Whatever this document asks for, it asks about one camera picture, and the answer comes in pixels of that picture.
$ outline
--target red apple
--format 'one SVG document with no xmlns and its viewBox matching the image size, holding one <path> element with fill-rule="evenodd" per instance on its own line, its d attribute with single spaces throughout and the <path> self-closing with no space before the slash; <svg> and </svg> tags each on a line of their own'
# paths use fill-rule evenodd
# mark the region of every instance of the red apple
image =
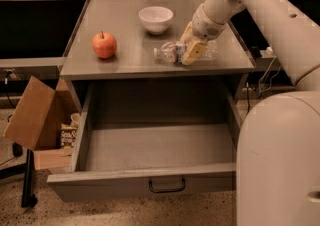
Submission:
<svg viewBox="0 0 320 226">
<path fill-rule="evenodd" d="M 110 58 L 117 51 L 117 40 L 108 32 L 99 32 L 91 40 L 95 54 L 102 58 Z"/>
</svg>

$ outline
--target cardboard box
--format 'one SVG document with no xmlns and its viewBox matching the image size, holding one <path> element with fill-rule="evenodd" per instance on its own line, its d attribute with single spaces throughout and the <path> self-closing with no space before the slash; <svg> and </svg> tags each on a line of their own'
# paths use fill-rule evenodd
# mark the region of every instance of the cardboard box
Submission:
<svg viewBox="0 0 320 226">
<path fill-rule="evenodd" d="M 34 151 L 36 170 L 69 166 L 72 151 L 60 149 L 60 129 L 61 123 L 70 124 L 75 112 L 64 80 L 53 90 L 31 77 L 4 136 Z"/>
</svg>

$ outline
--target open drawer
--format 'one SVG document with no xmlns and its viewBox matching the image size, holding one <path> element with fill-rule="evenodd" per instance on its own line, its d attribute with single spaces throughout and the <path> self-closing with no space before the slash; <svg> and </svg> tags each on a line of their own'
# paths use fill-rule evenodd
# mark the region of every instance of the open drawer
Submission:
<svg viewBox="0 0 320 226">
<path fill-rule="evenodd" d="M 219 77 L 91 82 L 71 172 L 48 184 L 64 201 L 233 189 L 222 86 Z"/>
</svg>

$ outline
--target desk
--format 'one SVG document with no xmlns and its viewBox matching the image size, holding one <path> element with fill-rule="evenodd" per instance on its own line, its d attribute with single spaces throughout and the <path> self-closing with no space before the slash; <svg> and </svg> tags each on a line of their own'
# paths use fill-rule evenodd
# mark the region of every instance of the desk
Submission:
<svg viewBox="0 0 320 226">
<path fill-rule="evenodd" d="M 232 128 L 241 122 L 229 86 L 241 87 L 254 65 L 232 26 L 216 40 L 212 61 L 183 66 L 153 58 L 154 47 L 181 37 L 203 1 L 91 0 L 61 71 L 81 111 L 70 172 L 48 178 L 63 200 L 234 188 Z M 174 12 L 163 35 L 139 23 L 139 10 L 151 5 Z M 110 60 L 91 48 L 101 30 L 118 41 Z"/>
</svg>

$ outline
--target countertop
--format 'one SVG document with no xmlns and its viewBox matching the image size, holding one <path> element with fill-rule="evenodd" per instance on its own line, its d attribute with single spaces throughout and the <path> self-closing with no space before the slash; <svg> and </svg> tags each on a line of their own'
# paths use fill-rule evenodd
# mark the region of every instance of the countertop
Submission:
<svg viewBox="0 0 320 226">
<path fill-rule="evenodd" d="M 176 75 L 218 75 L 245 73 L 254 68 L 228 26 L 210 44 L 212 60 L 189 66 L 156 60 L 153 49 L 167 41 L 179 40 L 192 15 L 204 0 L 91 0 L 61 71 L 67 80 L 157 77 Z M 154 36 L 142 27 L 138 13 L 147 6 L 170 8 L 173 22 L 162 35 Z M 118 50 L 110 59 L 98 58 L 91 47 L 91 38 L 100 31 L 112 33 Z"/>
</svg>

